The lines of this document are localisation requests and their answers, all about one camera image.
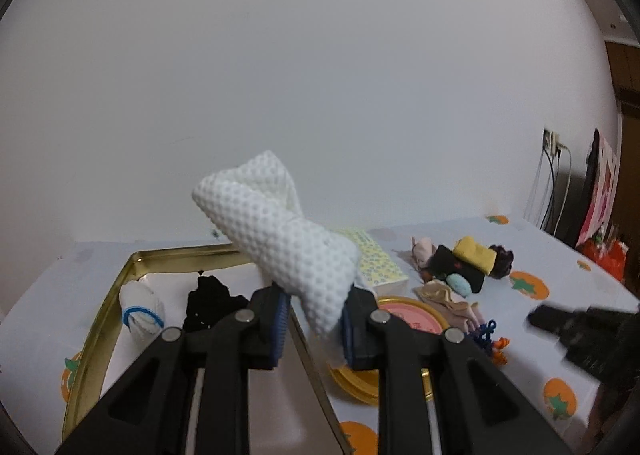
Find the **black knitted cloth white dots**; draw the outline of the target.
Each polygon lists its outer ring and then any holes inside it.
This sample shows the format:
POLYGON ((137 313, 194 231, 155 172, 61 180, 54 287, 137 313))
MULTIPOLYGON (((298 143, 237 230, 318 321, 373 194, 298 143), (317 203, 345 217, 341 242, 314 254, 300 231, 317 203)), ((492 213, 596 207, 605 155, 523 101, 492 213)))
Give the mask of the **black knitted cloth white dots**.
POLYGON ((182 330, 187 334, 208 331, 229 314, 247 307, 247 298, 232 296, 229 288, 216 276, 201 274, 198 285, 188 294, 182 330))

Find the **white waffle textured cloth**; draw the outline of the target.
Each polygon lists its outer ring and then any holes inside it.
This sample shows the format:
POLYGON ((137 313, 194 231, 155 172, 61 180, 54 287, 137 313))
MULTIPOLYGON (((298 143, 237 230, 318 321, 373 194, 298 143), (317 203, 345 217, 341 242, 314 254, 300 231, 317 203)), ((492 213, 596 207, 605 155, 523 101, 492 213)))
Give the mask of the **white waffle textured cloth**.
POLYGON ((203 178, 192 198, 244 255, 300 300, 319 338, 337 342, 360 251, 304 217, 292 176, 273 152, 203 178))

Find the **pink cream cloth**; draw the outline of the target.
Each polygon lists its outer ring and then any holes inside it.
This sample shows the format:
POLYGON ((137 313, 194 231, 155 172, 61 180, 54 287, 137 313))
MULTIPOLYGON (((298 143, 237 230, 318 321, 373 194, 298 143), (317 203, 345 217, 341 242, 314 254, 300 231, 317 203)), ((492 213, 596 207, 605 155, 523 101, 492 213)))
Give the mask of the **pink cream cloth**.
POLYGON ((442 314, 451 327, 459 328, 465 334, 474 333, 487 323, 477 302, 464 299, 446 283, 427 282, 413 288, 413 292, 419 300, 442 314))

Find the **small pink plush toy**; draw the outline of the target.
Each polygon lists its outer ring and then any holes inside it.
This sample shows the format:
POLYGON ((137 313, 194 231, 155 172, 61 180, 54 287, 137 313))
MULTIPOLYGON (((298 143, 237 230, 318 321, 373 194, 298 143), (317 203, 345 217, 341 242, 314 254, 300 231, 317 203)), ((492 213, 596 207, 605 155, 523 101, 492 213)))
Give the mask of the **small pink plush toy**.
POLYGON ((411 237, 411 256, 418 270, 424 270, 428 267, 436 249, 437 247, 433 244, 431 238, 411 237))

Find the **light blue soft ball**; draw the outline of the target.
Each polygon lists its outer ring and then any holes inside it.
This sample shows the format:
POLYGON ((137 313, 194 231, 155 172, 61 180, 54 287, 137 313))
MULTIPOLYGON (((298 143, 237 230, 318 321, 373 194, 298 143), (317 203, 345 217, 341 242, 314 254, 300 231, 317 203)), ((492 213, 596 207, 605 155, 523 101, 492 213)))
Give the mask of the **light blue soft ball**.
POLYGON ((460 274, 452 273, 448 275, 446 277, 446 283, 455 293, 463 298, 469 297, 472 293, 470 283, 460 274))

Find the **black wristband red logo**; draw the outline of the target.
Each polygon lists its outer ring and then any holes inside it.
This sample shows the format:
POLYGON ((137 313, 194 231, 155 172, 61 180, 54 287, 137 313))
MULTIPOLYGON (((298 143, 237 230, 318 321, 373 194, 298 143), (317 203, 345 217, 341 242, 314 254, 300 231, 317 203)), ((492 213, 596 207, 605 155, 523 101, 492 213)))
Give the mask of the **black wristband red logo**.
POLYGON ((451 274, 459 274, 471 286, 472 293, 479 293, 485 282, 485 274, 474 265, 457 258, 444 245, 439 245, 428 260, 427 271, 439 279, 446 279, 451 274))

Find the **blue cord orange toy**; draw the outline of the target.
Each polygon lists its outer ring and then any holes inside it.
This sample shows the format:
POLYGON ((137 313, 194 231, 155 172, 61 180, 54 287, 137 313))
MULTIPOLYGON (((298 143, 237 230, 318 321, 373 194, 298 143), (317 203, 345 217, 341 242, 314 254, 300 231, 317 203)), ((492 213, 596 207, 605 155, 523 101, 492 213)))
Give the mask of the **blue cord orange toy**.
POLYGON ((497 329, 495 319, 480 325, 475 331, 471 331, 468 337, 490 358, 491 362, 497 367, 506 366, 508 358, 506 357, 506 348, 510 345, 509 338, 494 338, 497 329))

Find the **white sock with blue band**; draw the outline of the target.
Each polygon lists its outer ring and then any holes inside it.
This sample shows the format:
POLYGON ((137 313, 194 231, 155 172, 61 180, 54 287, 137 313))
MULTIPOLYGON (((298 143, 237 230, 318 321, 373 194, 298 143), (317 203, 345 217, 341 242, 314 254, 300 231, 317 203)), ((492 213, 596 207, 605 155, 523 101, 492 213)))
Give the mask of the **white sock with blue band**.
POLYGON ((118 300, 124 325, 134 343, 144 349, 165 328, 165 308, 154 291, 142 282, 131 281, 122 285, 118 300))

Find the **dark purple scrunchie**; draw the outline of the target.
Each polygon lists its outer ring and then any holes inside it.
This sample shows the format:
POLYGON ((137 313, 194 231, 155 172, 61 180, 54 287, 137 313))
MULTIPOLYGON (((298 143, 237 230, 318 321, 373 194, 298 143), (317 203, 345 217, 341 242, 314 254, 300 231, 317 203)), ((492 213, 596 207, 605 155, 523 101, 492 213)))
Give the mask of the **dark purple scrunchie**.
POLYGON ((496 259, 489 276, 493 279, 503 279, 511 273, 514 261, 514 253, 512 250, 506 249, 501 245, 491 245, 490 250, 495 251, 496 259))

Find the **yellow cloth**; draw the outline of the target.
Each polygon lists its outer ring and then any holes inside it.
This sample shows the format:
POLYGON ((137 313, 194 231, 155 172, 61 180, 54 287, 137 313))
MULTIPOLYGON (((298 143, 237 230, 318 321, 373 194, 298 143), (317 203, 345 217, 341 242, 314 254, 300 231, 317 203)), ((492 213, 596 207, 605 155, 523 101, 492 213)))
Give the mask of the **yellow cloth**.
POLYGON ((473 265, 484 275, 489 275, 495 266, 497 253, 494 249, 485 247, 471 235, 460 238, 452 253, 460 260, 473 265))

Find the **orange plastic bag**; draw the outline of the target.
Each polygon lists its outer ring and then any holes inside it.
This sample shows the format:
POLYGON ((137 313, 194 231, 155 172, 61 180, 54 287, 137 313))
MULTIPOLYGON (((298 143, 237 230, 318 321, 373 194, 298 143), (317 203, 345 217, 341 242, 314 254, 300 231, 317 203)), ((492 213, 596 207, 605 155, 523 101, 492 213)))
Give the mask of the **orange plastic bag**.
POLYGON ((606 241, 601 233, 595 233, 582 243, 578 250, 612 275, 614 279, 623 282, 628 253, 628 246, 623 241, 619 241, 617 238, 606 241))

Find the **gold rectangular tin tray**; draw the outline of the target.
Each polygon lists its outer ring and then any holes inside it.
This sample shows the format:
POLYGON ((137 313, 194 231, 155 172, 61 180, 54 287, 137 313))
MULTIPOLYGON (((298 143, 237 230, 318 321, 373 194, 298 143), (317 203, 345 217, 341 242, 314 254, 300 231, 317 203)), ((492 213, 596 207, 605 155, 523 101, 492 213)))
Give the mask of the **gold rectangular tin tray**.
MULTIPOLYGON (((257 267, 231 245, 138 251, 96 312, 85 341, 63 423, 64 438, 78 427, 140 350, 122 325, 119 290, 129 282, 149 286, 165 305, 166 323, 178 326, 198 273, 214 274, 232 293, 249 296, 265 282, 257 267)), ((335 416, 303 332, 302 312, 292 310, 284 357, 271 373, 248 376, 250 450, 254 454, 348 454, 352 450, 335 416)))

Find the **pink patchwork cloth on monitor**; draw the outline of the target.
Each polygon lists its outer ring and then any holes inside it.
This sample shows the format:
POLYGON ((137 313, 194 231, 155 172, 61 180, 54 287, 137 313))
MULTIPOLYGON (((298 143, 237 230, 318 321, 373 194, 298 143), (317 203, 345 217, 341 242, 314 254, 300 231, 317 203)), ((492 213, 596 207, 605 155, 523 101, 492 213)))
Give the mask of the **pink patchwork cloth on monitor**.
POLYGON ((576 246, 608 228, 617 188, 618 157, 603 134, 596 130, 587 159, 586 209, 580 219, 576 246))

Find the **brown wooden door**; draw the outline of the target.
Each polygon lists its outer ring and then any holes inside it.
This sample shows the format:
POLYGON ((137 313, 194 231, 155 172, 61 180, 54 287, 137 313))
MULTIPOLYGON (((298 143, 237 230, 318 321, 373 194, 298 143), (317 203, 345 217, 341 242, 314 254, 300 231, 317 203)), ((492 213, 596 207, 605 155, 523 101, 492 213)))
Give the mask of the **brown wooden door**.
POLYGON ((623 128, 632 141, 639 140, 639 49, 605 42, 615 96, 623 115, 623 128))

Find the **wall power socket with plugs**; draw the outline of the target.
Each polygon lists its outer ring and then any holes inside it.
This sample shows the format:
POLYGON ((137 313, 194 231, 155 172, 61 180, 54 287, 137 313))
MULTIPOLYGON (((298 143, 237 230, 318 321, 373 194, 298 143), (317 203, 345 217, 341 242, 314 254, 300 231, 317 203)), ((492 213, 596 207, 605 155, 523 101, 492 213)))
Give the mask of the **wall power socket with plugs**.
POLYGON ((554 131, 544 129, 542 134, 542 149, 551 158, 559 154, 559 134, 554 131))

